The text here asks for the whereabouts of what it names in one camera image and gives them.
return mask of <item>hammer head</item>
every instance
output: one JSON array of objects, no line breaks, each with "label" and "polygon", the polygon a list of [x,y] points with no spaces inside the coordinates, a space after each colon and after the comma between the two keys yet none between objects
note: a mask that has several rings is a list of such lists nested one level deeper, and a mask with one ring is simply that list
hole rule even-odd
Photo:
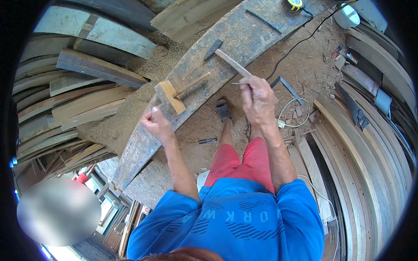
[{"label": "hammer head", "polygon": [[180,100],[180,97],[173,98],[173,94],[176,93],[173,85],[170,81],[163,81],[154,86],[154,90],[157,95],[160,97],[161,102],[164,107],[167,108],[170,112],[176,112],[177,115],[184,112],[186,107],[183,102]]},{"label": "hammer head", "polygon": [[219,47],[221,47],[221,45],[224,43],[224,41],[222,41],[221,38],[218,38],[218,40],[215,41],[215,43],[209,48],[209,51],[206,53],[205,58],[203,58],[204,61],[206,61],[209,56],[211,56],[216,49],[219,49]]}]

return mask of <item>electrical cable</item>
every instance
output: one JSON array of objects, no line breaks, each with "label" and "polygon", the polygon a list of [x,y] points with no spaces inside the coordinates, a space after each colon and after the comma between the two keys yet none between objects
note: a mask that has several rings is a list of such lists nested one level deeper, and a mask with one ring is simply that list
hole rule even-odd
[{"label": "electrical cable", "polygon": [[[285,110],[285,108],[291,103],[291,102],[293,102],[293,101],[295,101],[295,100],[297,100],[296,98],[294,98],[294,99],[292,99],[292,100],[290,100],[290,102],[288,102],[284,107],[283,107],[283,109],[282,109],[282,111],[280,112],[280,114],[279,114],[279,118],[278,119],[280,119],[280,117],[282,117],[282,113],[284,112],[284,110]],[[308,104],[308,111],[311,111],[311,106],[310,106],[310,104],[309,104],[309,102],[307,101],[307,100],[305,100],[304,98],[301,98],[301,100],[302,101],[306,101],[306,103]],[[293,125],[287,125],[287,124],[285,124],[285,123],[283,123],[285,126],[288,126],[288,127],[293,127],[293,128],[297,128],[297,127],[300,127],[300,126],[302,126],[302,125],[304,125],[305,124],[305,122],[308,120],[308,118],[309,118],[309,113],[308,113],[308,115],[306,116],[306,119],[305,119],[305,121],[304,122],[302,122],[301,124],[299,124],[299,125],[296,125],[296,126],[293,126]]]},{"label": "electrical cable", "polygon": [[331,201],[327,198],[327,197],[325,197],[324,195],[322,195],[315,187],[314,187],[314,185],[312,184],[312,182],[311,182],[311,180],[307,177],[307,176],[304,176],[304,175],[298,175],[299,177],[304,177],[308,182],[309,182],[309,184],[311,184],[311,186],[312,186],[312,188],[313,188],[313,190],[315,190],[315,192],[318,194],[318,195],[320,195],[322,198],[324,198],[325,200],[327,200],[328,202],[329,202],[329,204],[331,205],[331,208],[332,208],[332,212],[334,213],[334,216],[335,216],[335,218],[336,218],[336,224],[337,224],[337,246],[335,247],[335,252],[334,252],[334,257],[332,258],[332,261],[334,261],[334,259],[335,259],[335,256],[337,255],[337,249],[338,249],[338,244],[339,244],[339,225],[338,225],[338,219],[337,219],[337,215],[336,215],[336,213],[335,213],[335,209],[334,209],[334,205],[331,203]]},{"label": "electrical cable", "polygon": [[[295,48],[295,47],[297,47],[298,46],[298,44],[300,44],[300,43],[302,43],[302,42],[304,42],[304,41],[306,41],[306,40],[308,40],[308,39],[310,39],[313,35],[314,35],[314,33],[318,30],[318,28],[320,28],[320,26],[325,22],[325,20],[327,20],[328,18],[330,18],[332,15],[334,15],[336,12],[338,12],[338,11],[340,11],[342,8],[344,8],[346,5],[349,5],[349,4],[352,4],[352,3],[354,3],[354,2],[356,2],[356,1],[358,1],[358,0],[353,0],[353,1],[350,1],[350,2],[348,2],[348,3],[346,3],[345,5],[341,5],[339,8],[337,8],[332,14],[330,14],[330,15],[328,15],[325,19],[323,19],[322,20],[322,22],[318,25],[318,27],[315,29],[315,31],[313,31],[313,33],[311,34],[311,36],[309,36],[308,38],[305,38],[305,39],[303,39],[303,40],[300,40],[297,44],[295,44],[288,52],[287,52],[287,54],[285,54],[285,56],[283,56],[277,63],[276,63],[276,66],[275,66],[275,68],[274,68],[274,70],[273,70],[273,72],[271,73],[271,75],[269,76],[269,77],[267,77],[266,78],[266,80],[268,80],[268,79],[270,79],[270,77],[271,76],[273,76],[273,74],[276,72],[276,70],[277,70],[277,66],[279,65],[279,63],[284,59],[284,58],[286,58],[287,57],[287,55],[289,55],[290,54],[290,52]],[[311,13],[311,12],[309,12],[309,11],[306,11],[305,9],[304,9],[304,11],[306,12],[306,13],[308,13],[308,14],[310,14],[311,15],[311,19],[309,20],[309,21],[307,21],[306,23],[304,23],[302,26],[305,26],[305,24],[307,24],[307,23],[309,23],[310,21],[312,21],[312,19],[314,18],[314,16],[313,16],[313,14]]]}]

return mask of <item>hand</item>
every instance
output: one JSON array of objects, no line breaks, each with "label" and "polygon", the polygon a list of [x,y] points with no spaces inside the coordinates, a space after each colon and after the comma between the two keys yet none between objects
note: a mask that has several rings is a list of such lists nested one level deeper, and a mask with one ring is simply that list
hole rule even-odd
[{"label": "hand", "polygon": [[164,115],[157,107],[153,107],[151,112],[144,114],[140,123],[151,135],[161,142],[164,148],[176,143],[176,136],[171,128],[170,122],[164,118]]},{"label": "hand", "polygon": [[256,76],[242,78],[242,109],[251,125],[277,127],[274,109],[274,92],[265,79]]}]

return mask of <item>red-handled pliers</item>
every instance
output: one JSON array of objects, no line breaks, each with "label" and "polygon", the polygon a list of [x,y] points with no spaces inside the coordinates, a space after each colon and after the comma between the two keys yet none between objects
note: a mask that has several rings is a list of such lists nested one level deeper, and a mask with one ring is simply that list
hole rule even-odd
[{"label": "red-handled pliers", "polygon": [[340,45],[338,46],[338,48],[335,49],[335,51],[332,53],[331,58],[334,58],[335,55],[338,56],[339,53],[341,52],[341,50],[342,50],[342,43],[340,43]]}]

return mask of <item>hammer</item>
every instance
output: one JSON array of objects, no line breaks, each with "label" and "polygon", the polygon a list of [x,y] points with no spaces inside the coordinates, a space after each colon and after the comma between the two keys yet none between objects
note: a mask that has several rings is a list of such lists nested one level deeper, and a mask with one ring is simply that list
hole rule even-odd
[{"label": "hammer", "polygon": [[181,88],[180,91],[176,91],[170,81],[162,81],[159,84],[155,85],[154,90],[161,100],[161,104],[157,107],[161,108],[164,105],[169,111],[176,111],[177,115],[184,112],[186,110],[186,107],[184,106],[184,103],[180,100],[180,97],[178,97],[178,95],[181,94],[183,91],[187,90],[188,88],[192,87],[196,83],[200,82],[204,78],[208,77],[209,75],[210,72],[208,71],[207,73],[203,74],[187,86]]},{"label": "hammer", "polygon": [[[237,63],[234,59],[232,59],[229,55],[222,52],[219,48],[224,43],[224,41],[221,38],[218,38],[218,40],[215,41],[215,43],[209,48],[209,51],[206,53],[205,57],[203,58],[204,61],[206,61],[212,54],[217,54],[222,60],[224,60],[227,64],[232,66],[239,74],[244,76],[245,78],[251,77],[252,74],[247,71],[241,64]],[[278,104],[279,100],[277,100],[276,96],[274,96],[274,104]]]}]

